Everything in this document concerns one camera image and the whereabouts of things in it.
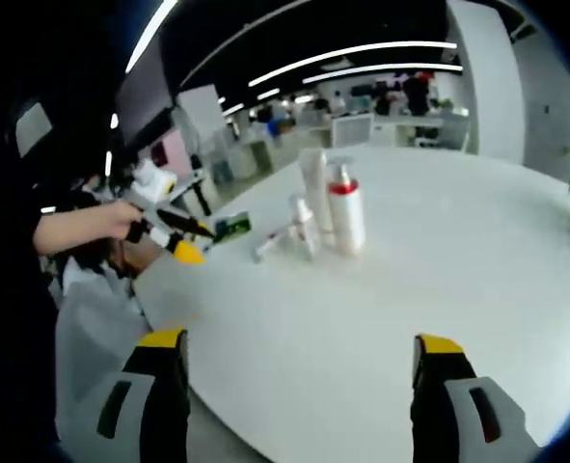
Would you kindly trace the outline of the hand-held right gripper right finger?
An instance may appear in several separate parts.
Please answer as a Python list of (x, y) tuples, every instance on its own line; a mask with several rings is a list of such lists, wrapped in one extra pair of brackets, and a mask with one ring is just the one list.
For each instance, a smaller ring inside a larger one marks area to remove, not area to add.
[(453, 340), (415, 337), (412, 389), (415, 462), (530, 462), (540, 451), (524, 410)]

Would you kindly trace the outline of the person's left hand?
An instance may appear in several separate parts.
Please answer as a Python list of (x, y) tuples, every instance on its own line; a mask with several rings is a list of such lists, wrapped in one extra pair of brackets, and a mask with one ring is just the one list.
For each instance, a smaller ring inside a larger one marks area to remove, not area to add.
[(143, 218), (142, 211), (126, 201), (104, 204), (100, 209), (103, 232), (106, 237), (126, 238), (131, 226), (139, 223)]

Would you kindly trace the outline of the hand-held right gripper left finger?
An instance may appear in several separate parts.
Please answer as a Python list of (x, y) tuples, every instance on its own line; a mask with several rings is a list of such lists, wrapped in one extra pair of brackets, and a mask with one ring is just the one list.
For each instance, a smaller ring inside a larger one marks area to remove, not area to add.
[(185, 462), (190, 415), (188, 333), (144, 336), (120, 370), (79, 403), (81, 462)]

